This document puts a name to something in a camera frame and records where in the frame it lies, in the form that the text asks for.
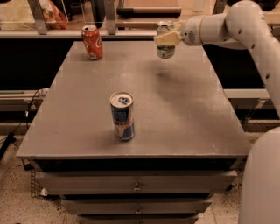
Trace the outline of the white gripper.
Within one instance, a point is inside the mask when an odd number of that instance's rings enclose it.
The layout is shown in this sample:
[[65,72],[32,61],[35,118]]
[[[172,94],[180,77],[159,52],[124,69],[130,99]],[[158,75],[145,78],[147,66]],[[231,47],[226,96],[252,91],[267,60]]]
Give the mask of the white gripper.
[[184,42],[188,46],[201,46],[200,28],[203,16],[191,17],[187,20],[175,22],[176,31],[169,31],[157,35],[154,41],[157,46],[177,46]]

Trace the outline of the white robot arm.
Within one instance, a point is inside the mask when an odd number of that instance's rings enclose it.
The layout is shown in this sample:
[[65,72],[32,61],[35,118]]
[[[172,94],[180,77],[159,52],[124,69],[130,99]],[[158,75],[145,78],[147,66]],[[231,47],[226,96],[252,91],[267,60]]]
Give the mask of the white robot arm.
[[[157,46],[239,44],[248,49],[276,112],[280,115],[280,43],[263,11],[251,0],[223,14],[195,16],[154,38]],[[280,224],[280,128],[253,144],[241,185],[239,224]]]

